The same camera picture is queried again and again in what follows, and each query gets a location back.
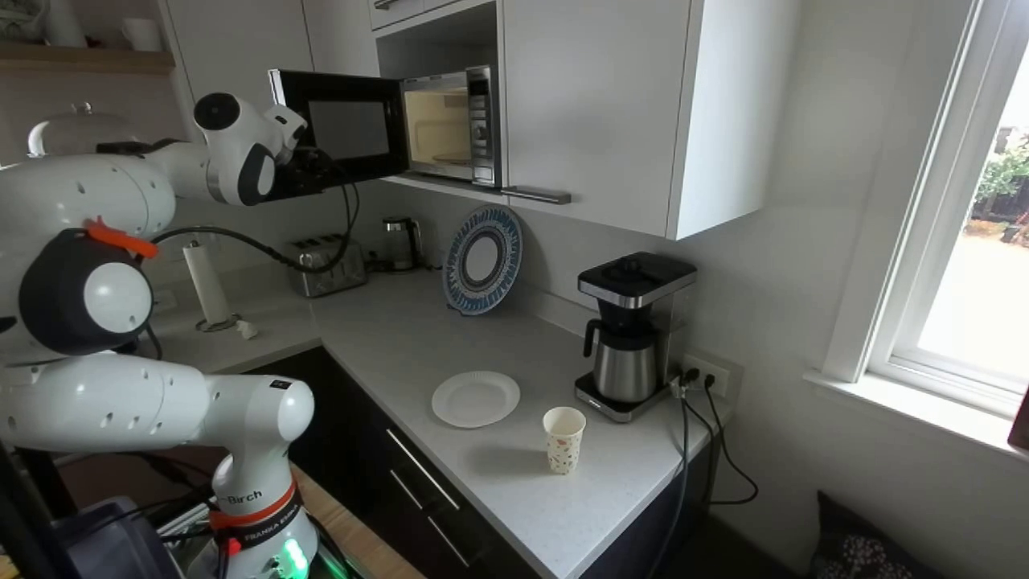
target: coffee maker lid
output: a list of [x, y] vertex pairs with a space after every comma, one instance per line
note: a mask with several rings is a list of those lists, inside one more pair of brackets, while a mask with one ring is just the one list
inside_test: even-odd
[[589, 268], [578, 276], [579, 292], [616, 306], [636, 310], [689, 285], [697, 267], [678, 259], [638, 251]]

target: cabinet handle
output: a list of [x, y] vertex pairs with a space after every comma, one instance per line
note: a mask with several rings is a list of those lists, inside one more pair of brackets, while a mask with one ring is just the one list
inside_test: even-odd
[[468, 559], [464, 558], [464, 555], [461, 554], [461, 551], [457, 550], [457, 547], [455, 547], [454, 543], [451, 542], [450, 537], [447, 537], [447, 534], [443, 533], [443, 530], [439, 529], [439, 526], [436, 524], [436, 521], [432, 520], [432, 516], [429, 515], [426, 518], [429, 519], [429, 524], [432, 526], [432, 529], [436, 530], [436, 533], [438, 533], [439, 537], [443, 540], [443, 542], [447, 543], [447, 546], [450, 547], [452, 551], [454, 551], [454, 554], [457, 555], [457, 558], [461, 562], [461, 565], [463, 565], [465, 568], [471, 567], [471, 565], [468, 564]]
[[571, 193], [564, 191], [527, 189], [520, 186], [509, 186], [500, 189], [500, 192], [511, 196], [520, 196], [522, 198], [531, 198], [542, 203], [551, 203], [553, 205], [568, 205], [572, 202]]
[[425, 467], [423, 467], [422, 464], [418, 462], [418, 459], [415, 459], [415, 456], [411, 454], [411, 450], [407, 450], [407, 447], [404, 446], [402, 442], [400, 442], [400, 439], [398, 439], [395, 434], [393, 434], [393, 430], [386, 429], [386, 434], [388, 434], [389, 437], [393, 439], [393, 442], [395, 442], [396, 445], [400, 447], [400, 450], [403, 450], [403, 454], [406, 455], [409, 459], [411, 459], [411, 462], [414, 463], [416, 467], [418, 467], [418, 470], [422, 471], [422, 474], [425, 475], [425, 478], [429, 479], [429, 482], [432, 483], [432, 486], [436, 487], [436, 491], [438, 491], [439, 494], [443, 496], [443, 499], [447, 499], [447, 502], [453, 505], [454, 510], [460, 511], [461, 507], [457, 504], [457, 501], [452, 499], [451, 496], [448, 495], [446, 491], [443, 491], [443, 487], [440, 486], [438, 482], [436, 482], [436, 479], [432, 478], [432, 475], [429, 474], [429, 471], [425, 470]]
[[396, 483], [400, 485], [400, 488], [402, 488], [403, 492], [407, 495], [407, 498], [411, 499], [411, 502], [414, 503], [416, 507], [418, 507], [418, 510], [420, 511], [425, 510], [422, 507], [422, 504], [418, 502], [418, 499], [415, 499], [415, 494], [412, 493], [411, 490], [407, 488], [407, 485], [403, 483], [403, 480], [400, 479], [400, 475], [396, 474], [396, 471], [394, 471], [393, 469], [389, 470], [389, 474], [393, 475], [393, 480], [395, 480]]

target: patterned cushion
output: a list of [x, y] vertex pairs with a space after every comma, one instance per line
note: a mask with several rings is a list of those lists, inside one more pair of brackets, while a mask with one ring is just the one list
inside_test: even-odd
[[821, 536], [811, 579], [944, 579], [885, 533], [818, 492]]

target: toaster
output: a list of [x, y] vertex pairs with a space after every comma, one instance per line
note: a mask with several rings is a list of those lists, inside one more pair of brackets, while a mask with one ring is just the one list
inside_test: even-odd
[[[319, 234], [290, 242], [290, 256], [309, 266], [327, 263], [340, 250], [343, 236], [340, 233]], [[324, 273], [303, 273], [289, 269], [289, 283], [294, 291], [307, 298], [317, 298], [341, 289], [362, 285], [368, 280], [364, 270], [364, 256], [361, 246], [353, 239], [347, 244], [347, 251], [334, 267]]]

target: paper towel roll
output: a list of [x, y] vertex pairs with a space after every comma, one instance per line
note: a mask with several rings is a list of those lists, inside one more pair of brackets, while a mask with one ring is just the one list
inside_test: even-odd
[[182, 252], [186, 255], [186, 265], [189, 266], [189, 275], [193, 278], [193, 286], [197, 287], [197, 297], [200, 298], [200, 307], [204, 311], [204, 320], [208, 324], [218, 324], [228, 320], [232, 313], [228, 312], [225, 293], [218, 281], [218, 274], [211, 264], [207, 248], [196, 245], [183, 248]]

